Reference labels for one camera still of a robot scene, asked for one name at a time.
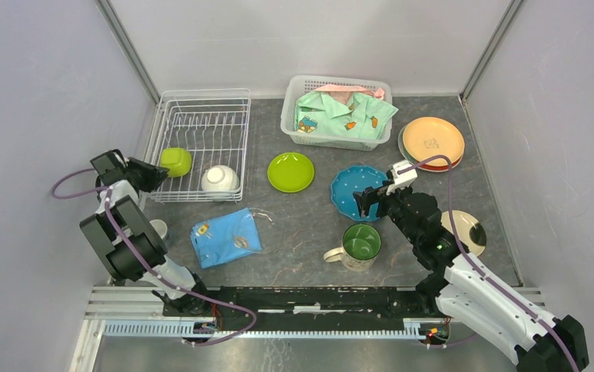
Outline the blue polka dot plate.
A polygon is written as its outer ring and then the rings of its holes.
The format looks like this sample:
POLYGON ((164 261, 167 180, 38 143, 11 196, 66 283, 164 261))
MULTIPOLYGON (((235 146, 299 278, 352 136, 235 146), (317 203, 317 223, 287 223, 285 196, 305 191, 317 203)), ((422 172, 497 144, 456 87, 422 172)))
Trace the blue polka dot plate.
POLYGON ((367 165, 354 165, 341 170, 331 183, 331 201, 337 210, 354 222, 375 222, 377 205, 372 205, 369 214, 362 217, 353 197, 355 191, 364 191, 367 187, 380 188, 387 180, 386 174, 367 165))

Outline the lime green bowl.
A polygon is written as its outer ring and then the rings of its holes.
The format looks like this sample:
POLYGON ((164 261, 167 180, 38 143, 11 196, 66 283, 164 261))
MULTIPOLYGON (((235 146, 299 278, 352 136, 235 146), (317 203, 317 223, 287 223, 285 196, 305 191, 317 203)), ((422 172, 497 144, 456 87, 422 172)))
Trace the lime green bowl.
POLYGON ((183 177, 191 170, 192 155, 184 148, 166 148, 160 154, 160 166, 168 170, 169 178, 183 177))

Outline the white round bowl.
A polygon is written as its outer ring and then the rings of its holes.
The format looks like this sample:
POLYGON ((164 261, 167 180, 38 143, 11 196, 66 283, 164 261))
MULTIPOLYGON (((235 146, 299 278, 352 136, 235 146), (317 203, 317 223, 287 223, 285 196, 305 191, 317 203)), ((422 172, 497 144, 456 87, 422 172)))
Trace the white round bowl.
POLYGON ((240 178, 229 166, 218 164, 209 167, 201 177, 201 190, 207 192, 234 192, 239 189, 240 178))

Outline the lime green plate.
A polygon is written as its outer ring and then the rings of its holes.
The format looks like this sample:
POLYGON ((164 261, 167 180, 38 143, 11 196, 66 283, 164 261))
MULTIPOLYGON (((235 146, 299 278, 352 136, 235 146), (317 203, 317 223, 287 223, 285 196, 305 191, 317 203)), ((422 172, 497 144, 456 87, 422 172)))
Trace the lime green plate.
POLYGON ((269 183, 278 191, 297 193, 305 190, 314 180, 315 167, 302 153, 282 153, 267 167, 269 183))

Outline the white square bowl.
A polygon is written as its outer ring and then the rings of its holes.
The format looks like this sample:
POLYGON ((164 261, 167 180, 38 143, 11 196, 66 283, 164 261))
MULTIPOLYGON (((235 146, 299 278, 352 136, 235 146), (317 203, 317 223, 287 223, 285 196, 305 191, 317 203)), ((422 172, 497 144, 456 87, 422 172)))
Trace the white square bowl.
POLYGON ((153 219, 150 224, 162 240, 167 241, 170 238, 168 226, 163 220, 153 219))

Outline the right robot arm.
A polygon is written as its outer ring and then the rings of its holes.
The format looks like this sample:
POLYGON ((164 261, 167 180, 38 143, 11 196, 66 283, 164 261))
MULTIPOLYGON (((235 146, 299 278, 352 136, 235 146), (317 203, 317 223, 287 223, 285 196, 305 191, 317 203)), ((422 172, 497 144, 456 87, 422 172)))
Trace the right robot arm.
POLYGON ((359 213, 377 207, 413 246, 430 274, 416 287, 417 310, 455 319, 501 351, 518 371, 583 371, 589 353, 582 324, 559 318, 497 277, 441 224, 436 198, 410 187, 353 194, 359 213))

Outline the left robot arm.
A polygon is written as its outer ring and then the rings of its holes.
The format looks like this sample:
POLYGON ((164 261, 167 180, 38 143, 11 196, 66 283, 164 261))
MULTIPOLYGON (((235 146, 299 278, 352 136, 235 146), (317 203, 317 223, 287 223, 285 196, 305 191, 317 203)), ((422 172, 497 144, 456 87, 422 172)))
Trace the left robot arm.
POLYGON ((172 261, 163 236, 139 207, 140 195, 157 189, 169 171, 120 150, 91 159, 97 173, 96 212, 80 222, 80 229, 115 281, 145 281, 165 305, 180 314, 203 315, 211 309, 211 294, 202 280, 172 261))

